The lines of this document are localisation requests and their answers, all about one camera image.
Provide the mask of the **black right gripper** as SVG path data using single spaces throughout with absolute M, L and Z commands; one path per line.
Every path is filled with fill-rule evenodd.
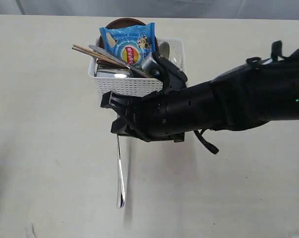
M 127 97 L 109 91 L 102 95 L 100 107 L 115 112 L 124 112 L 128 108 L 128 118 L 141 132 L 138 138 L 147 142 L 167 140 L 183 142 L 185 139 L 183 132 L 172 134 L 166 132 L 164 128 L 167 125 L 166 100 L 159 93 L 150 93 L 144 97 Z M 131 136 L 129 125 L 123 117 L 118 117 L 112 122 L 110 132 L 119 136 Z

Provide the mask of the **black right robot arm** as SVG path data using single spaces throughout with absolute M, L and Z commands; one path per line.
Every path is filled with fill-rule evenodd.
M 182 142 L 192 131 L 211 153 L 206 130 L 243 131 L 276 120 L 299 120 L 299 49 L 283 56 L 282 42 L 271 46 L 269 59 L 253 57 L 214 80 L 187 87 L 185 73 L 156 52 L 143 65 L 162 82 L 160 91 L 143 97 L 113 91 L 103 94 L 101 107 L 117 119 L 111 132 L 146 142 Z

